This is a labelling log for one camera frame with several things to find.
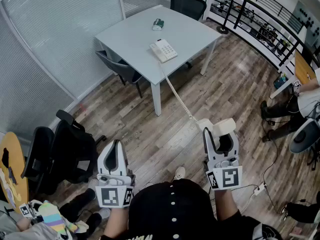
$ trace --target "wooden floor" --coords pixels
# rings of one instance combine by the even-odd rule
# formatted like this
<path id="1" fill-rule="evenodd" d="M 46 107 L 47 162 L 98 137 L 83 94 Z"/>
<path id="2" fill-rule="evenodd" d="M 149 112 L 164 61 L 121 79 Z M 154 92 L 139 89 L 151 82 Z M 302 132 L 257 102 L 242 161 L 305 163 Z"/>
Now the wooden floor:
<path id="1" fill-rule="evenodd" d="M 212 22 L 206 24 L 215 28 Z M 286 98 L 279 95 L 277 99 L 269 99 L 275 90 L 273 81 L 279 74 L 264 57 L 232 33 L 218 40 L 207 72 L 202 76 L 200 70 L 204 58 L 202 54 L 194 60 L 192 69 L 183 66 L 170 76 L 170 80 L 198 120 L 209 118 L 213 123 L 226 118 L 235 120 L 243 165 L 242 185 L 259 185 L 263 181 L 263 172 L 277 154 L 272 142 L 262 142 L 264 131 L 259 105 L 263 100 L 271 105 Z M 74 115 L 94 138 L 104 134 L 109 140 L 123 142 L 129 168 L 137 178 L 136 192 L 148 182 L 170 181 L 179 166 L 186 168 L 187 179 L 208 191 L 209 184 L 202 166 L 205 158 L 202 134 L 189 120 L 165 81 L 160 89 L 162 114 L 159 117 L 154 112 L 147 81 L 141 83 L 143 98 L 140 98 L 135 86 L 123 86 L 117 76 L 110 77 L 96 88 L 74 110 Z M 270 196 L 278 210 L 289 201 L 306 199 L 315 203 L 319 190 L 319 170 L 311 171 L 307 166 L 307 153 L 290 153 L 290 139 L 288 136 L 276 142 L 278 159 L 265 175 Z M 105 143 L 101 144 L 99 151 L 104 146 Z M 249 186 L 232 192 L 240 211 L 247 205 L 254 188 Z M 47 199 L 62 206 L 85 189 L 86 184 L 64 182 Z M 93 201 L 86 209 L 98 210 L 98 202 Z M 243 214 L 275 227 L 284 239 L 296 225 L 291 218 L 282 222 L 282 216 L 276 213 L 265 190 L 251 199 Z M 89 212 L 84 211 L 81 218 L 85 220 L 88 216 Z M 91 239 L 102 234 L 105 224 L 104 221 Z M 310 228 L 310 225 L 303 226 L 308 232 Z"/>

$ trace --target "black shoe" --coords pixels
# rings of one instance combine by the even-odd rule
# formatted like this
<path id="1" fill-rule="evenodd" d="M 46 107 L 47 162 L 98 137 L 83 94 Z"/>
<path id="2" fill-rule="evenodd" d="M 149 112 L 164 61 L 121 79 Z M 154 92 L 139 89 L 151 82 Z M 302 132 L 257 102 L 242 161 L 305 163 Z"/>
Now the black shoe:
<path id="1" fill-rule="evenodd" d="M 267 106 L 267 102 L 264 100 L 264 101 L 262 101 L 261 102 L 261 104 L 260 104 L 260 109 L 261 109 L 261 118 L 263 119 L 263 120 L 265 120 L 266 119 L 266 117 L 265 117 L 265 108 L 267 108 L 268 106 Z"/>
<path id="2" fill-rule="evenodd" d="M 267 132 L 267 134 L 262 137 L 262 142 L 263 142 L 263 143 L 266 143 L 266 142 L 270 142 L 270 141 L 271 141 L 271 139 L 270 139 L 269 136 L 270 136 L 270 133 L 273 132 L 273 131 L 274 131 L 274 130 L 269 130 L 269 131 Z"/>

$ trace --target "green object on table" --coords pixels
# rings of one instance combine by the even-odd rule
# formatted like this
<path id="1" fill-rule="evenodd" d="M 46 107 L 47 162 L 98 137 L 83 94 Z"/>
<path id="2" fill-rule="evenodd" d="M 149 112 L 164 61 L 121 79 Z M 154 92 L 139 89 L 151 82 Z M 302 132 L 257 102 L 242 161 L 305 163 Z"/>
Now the green object on table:
<path id="1" fill-rule="evenodd" d="M 161 20 L 160 18 L 157 18 L 153 22 L 152 30 L 161 31 L 162 28 L 164 27 L 164 25 L 165 25 L 165 22 L 163 20 Z"/>

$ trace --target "table leg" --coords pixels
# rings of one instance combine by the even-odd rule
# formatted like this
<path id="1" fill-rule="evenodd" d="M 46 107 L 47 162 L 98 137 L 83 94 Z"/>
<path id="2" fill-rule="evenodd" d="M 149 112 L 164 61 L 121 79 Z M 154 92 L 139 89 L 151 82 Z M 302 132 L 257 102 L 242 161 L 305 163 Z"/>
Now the table leg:
<path id="1" fill-rule="evenodd" d="M 286 89 L 290 84 L 293 84 L 297 80 L 298 80 L 298 78 L 295 75 L 291 76 L 288 79 L 288 81 L 286 81 L 283 85 L 281 85 L 281 87 L 279 89 L 277 89 L 275 92 L 273 92 L 270 95 L 270 99 L 273 99 L 274 97 L 276 97 L 279 93 L 281 93 L 284 89 Z"/>
<path id="2" fill-rule="evenodd" d="M 154 112 L 157 116 L 161 115 L 161 97 L 160 97 L 160 83 L 151 84 L 153 104 L 154 104 Z"/>
<path id="3" fill-rule="evenodd" d="M 208 67 L 208 64 L 210 61 L 210 57 L 211 57 L 211 54 L 214 52 L 214 49 L 216 47 L 216 43 L 217 43 L 217 40 L 215 40 L 212 44 L 209 45 L 209 48 L 206 53 L 206 57 L 205 57 L 205 60 L 204 60 L 204 63 L 203 63 L 203 66 L 202 66 L 202 69 L 200 72 L 201 75 L 204 75 L 206 73 L 206 70 L 207 70 L 207 67 Z"/>

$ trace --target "black pants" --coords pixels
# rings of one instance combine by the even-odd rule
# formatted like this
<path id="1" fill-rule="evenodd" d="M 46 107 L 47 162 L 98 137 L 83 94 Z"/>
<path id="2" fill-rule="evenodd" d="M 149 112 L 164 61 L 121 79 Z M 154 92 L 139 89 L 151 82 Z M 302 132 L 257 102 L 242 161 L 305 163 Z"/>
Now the black pants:
<path id="1" fill-rule="evenodd" d="M 290 101 L 277 103 L 265 108 L 263 114 L 266 118 L 292 116 L 289 122 L 269 132 L 268 137 L 271 140 L 279 139 L 297 131 L 306 121 L 299 112 L 298 98 L 296 96 L 293 96 Z"/>
<path id="2" fill-rule="evenodd" d="M 292 217 L 298 222 L 302 223 L 314 223 L 317 213 L 319 212 L 319 206 L 317 204 L 311 204 L 310 206 L 289 202 L 286 205 L 288 216 Z"/>
<path id="3" fill-rule="evenodd" d="M 71 202 L 66 203 L 62 206 L 59 211 L 68 221 L 74 223 L 79 217 L 79 212 L 89 204 L 93 199 L 95 199 L 96 193 L 88 188 L 84 193 L 76 196 Z M 85 233 L 76 234 L 78 240 L 85 240 L 92 235 L 96 228 L 100 225 L 102 217 L 98 213 L 93 213 L 86 224 L 89 226 L 89 229 Z"/>

